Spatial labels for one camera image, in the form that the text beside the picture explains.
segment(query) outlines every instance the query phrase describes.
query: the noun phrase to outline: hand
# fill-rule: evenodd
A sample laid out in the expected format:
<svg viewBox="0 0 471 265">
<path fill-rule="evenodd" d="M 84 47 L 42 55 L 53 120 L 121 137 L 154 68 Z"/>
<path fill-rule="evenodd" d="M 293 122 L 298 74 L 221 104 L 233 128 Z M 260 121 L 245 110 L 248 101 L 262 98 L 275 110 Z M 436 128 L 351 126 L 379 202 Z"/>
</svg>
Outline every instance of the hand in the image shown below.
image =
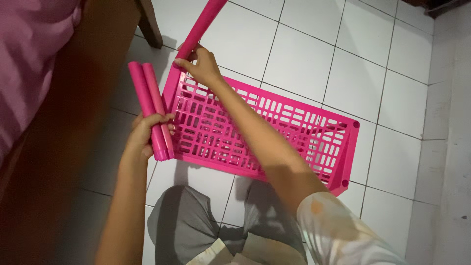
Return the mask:
<svg viewBox="0 0 471 265">
<path fill-rule="evenodd" d="M 190 61 L 198 60 L 196 65 Z M 225 82 L 219 72 L 218 64 L 214 58 L 214 54 L 208 51 L 201 44 L 197 44 L 195 50 L 191 52 L 188 60 L 177 58 L 175 63 L 187 70 L 200 84 L 203 84 L 210 89 L 216 87 L 218 82 Z"/>
<path fill-rule="evenodd" d="M 173 114 L 167 114 L 166 116 L 154 114 L 143 118 L 141 112 L 132 122 L 132 132 L 129 134 L 126 150 L 137 151 L 149 159 L 154 154 L 149 143 L 151 127 L 158 123 L 166 123 L 173 118 L 175 118 Z M 173 124 L 168 124 L 168 127 L 170 134 L 173 135 L 175 127 Z"/>
</svg>

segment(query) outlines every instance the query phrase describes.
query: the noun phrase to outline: pink fabric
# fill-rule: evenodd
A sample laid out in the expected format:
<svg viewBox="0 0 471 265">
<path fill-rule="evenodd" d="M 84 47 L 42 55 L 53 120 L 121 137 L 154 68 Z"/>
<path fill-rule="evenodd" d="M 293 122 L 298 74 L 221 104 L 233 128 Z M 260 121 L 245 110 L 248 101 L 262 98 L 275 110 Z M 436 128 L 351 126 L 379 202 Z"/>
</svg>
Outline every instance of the pink fabric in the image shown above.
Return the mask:
<svg viewBox="0 0 471 265">
<path fill-rule="evenodd" d="M 44 100 L 80 0 L 0 0 L 0 165 Z"/>
</svg>

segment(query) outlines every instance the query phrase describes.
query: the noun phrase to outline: gray pants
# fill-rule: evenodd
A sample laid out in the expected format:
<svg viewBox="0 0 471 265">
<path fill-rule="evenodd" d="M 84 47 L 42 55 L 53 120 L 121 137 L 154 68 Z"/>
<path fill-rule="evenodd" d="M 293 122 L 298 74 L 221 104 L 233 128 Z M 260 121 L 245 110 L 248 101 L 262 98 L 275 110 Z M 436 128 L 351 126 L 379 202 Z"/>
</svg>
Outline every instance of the gray pants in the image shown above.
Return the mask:
<svg viewBox="0 0 471 265">
<path fill-rule="evenodd" d="M 218 239 L 210 199 L 189 186 L 174 186 L 157 201 L 147 226 L 155 245 L 157 265 L 184 265 Z M 299 251 L 306 259 L 294 218 L 285 211 L 270 184 L 253 181 L 245 201 L 244 228 L 220 231 L 234 255 L 244 247 L 247 233 L 273 239 Z"/>
</svg>

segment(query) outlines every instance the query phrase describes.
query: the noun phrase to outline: white sleeve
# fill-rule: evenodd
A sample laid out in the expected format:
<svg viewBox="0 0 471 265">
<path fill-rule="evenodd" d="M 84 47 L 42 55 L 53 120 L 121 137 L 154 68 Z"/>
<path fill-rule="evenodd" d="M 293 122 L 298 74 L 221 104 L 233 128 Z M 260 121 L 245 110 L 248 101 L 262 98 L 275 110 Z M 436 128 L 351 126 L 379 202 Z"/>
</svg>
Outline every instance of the white sleeve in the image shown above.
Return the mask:
<svg viewBox="0 0 471 265">
<path fill-rule="evenodd" d="M 297 218 L 316 264 L 407 264 L 331 193 L 307 196 L 298 207 Z"/>
</svg>

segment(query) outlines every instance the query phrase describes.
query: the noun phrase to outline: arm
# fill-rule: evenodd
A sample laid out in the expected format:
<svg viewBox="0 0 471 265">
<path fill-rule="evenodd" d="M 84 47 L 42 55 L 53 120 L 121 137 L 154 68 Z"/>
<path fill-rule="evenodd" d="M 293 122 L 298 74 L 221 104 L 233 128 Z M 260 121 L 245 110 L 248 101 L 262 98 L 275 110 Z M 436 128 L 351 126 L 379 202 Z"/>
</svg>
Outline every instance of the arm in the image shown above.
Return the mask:
<svg viewBox="0 0 471 265">
<path fill-rule="evenodd" d="M 95 264 L 140 264 L 144 245 L 147 161 L 152 156 L 149 145 L 151 127 L 167 122 L 171 115 L 133 122 L 118 169 L 117 183 L 108 219 L 101 235 Z"/>
<path fill-rule="evenodd" d="M 198 45 L 189 57 L 189 60 L 194 59 L 198 59 L 196 65 L 183 59 L 176 59 L 175 63 L 219 98 L 257 157 L 268 181 L 294 216 L 307 196 L 329 191 L 299 153 L 224 81 L 213 53 Z"/>
</svg>

